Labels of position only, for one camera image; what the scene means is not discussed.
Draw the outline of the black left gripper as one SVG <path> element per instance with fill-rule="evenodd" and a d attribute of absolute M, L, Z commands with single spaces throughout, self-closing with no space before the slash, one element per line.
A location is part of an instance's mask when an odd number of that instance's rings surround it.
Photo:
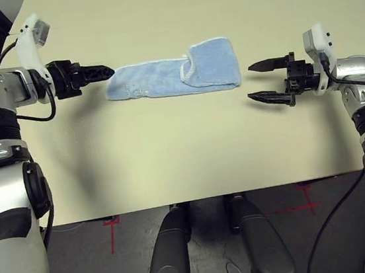
<path fill-rule="evenodd" d="M 75 74 L 79 71 L 80 65 L 69 60 L 58 60 L 46 65 L 54 82 L 55 93 L 59 100 L 82 95 Z M 81 66 L 83 86 L 90 83 L 109 80 L 114 74 L 114 70 L 105 65 Z"/>

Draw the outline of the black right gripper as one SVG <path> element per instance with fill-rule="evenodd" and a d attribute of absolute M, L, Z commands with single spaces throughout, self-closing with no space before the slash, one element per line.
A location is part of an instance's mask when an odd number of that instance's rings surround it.
<path fill-rule="evenodd" d="M 306 63 L 304 59 L 295 60 L 294 52 L 290 52 L 286 57 L 255 62 L 249 66 L 248 70 L 265 72 L 285 68 L 287 70 L 287 78 L 284 80 L 285 93 L 261 91 L 248 94 L 247 97 L 266 104 L 294 106 L 296 104 L 296 95 L 318 89 L 320 74 L 314 73 L 312 64 Z"/>

